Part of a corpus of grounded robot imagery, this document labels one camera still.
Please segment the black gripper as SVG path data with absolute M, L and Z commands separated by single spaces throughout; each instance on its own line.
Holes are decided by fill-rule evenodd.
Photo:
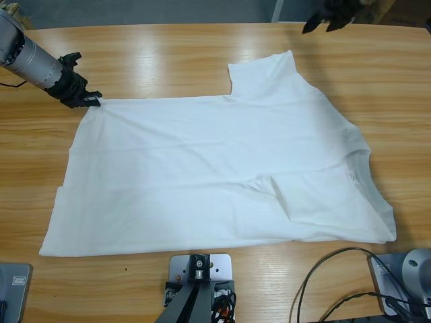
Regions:
M 69 108 L 100 107 L 102 94 L 99 91 L 89 92 L 86 89 L 87 83 L 71 67 L 63 65 L 59 80 L 54 86 L 47 88 L 46 93 Z
M 313 14 L 305 23 L 302 34 L 314 31 L 325 20 L 326 32 L 340 30 L 354 21 L 356 14 L 366 6 L 361 0 L 325 0 L 321 12 Z

